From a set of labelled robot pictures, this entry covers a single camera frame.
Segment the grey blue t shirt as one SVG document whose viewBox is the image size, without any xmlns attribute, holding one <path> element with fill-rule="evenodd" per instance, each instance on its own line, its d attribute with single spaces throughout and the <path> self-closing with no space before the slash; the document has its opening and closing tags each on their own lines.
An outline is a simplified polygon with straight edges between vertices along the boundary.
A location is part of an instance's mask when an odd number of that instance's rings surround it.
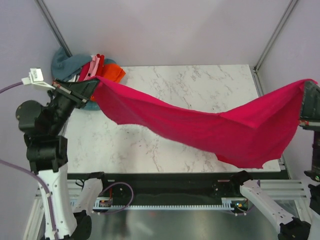
<svg viewBox="0 0 320 240">
<path fill-rule="evenodd" d="M 81 71 L 81 68 L 92 61 L 88 54 L 76 54 L 68 56 L 63 47 L 60 47 L 53 55 L 51 61 L 51 74 L 54 79 L 67 82 Z"/>
</svg>

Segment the magenta t shirt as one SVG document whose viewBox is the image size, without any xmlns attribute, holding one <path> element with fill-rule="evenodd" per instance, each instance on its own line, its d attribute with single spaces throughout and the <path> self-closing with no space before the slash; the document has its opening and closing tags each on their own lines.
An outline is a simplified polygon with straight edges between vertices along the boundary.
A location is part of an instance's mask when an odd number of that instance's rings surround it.
<svg viewBox="0 0 320 240">
<path fill-rule="evenodd" d="M 229 111 L 180 108 L 128 86 L 99 77 L 94 98 L 118 125 L 139 125 L 238 168 L 261 168 L 281 157 L 299 126 L 305 87 L 302 79 Z"/>
</svg>

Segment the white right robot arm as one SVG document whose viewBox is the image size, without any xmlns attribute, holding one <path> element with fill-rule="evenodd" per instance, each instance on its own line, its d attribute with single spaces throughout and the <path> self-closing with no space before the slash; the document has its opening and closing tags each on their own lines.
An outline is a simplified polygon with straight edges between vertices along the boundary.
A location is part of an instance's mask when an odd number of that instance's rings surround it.
<svg viewBox="0 0 320 240">
<path fill-rule="evenodd" d="M 311 80 L 304 84 L 299 126 L 313 131 L 311 169 L 304 174 L 320 182 L 320 87 Z M 243 196 L 256 207 L 272 224 L 279 240 L 318 240 L 320 238 L 320 186 L 309 184 L 312 213 L 311 223 L 301 220 L 279 205 L 265 191 L 257 180 L 246 171 L 233 174 L 229 191 L 235 197 Z"/>
</svg>

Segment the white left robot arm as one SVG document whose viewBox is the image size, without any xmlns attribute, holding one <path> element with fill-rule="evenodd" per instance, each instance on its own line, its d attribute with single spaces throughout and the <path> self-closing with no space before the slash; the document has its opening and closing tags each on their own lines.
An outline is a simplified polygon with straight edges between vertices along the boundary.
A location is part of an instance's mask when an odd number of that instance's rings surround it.
<svg viewBox="0 0 320 240">
<path fill-rule="evenodd" d="M 68 188 L 68 140 L 61 131 L 74 109 L 83 108 L 99 84 L 97 78 L 81 82 L 52 83 L 52 97 L 43 106 L 35 100 L 16 110 L 24 133 L 26 158 L 37 178 L 45 216 L 45 240 L 87 240 L 92 232 L 91 213 L 97 197 L 110 191 L 102 172 L 87 175 L 75 206 Z"/>
</svg>

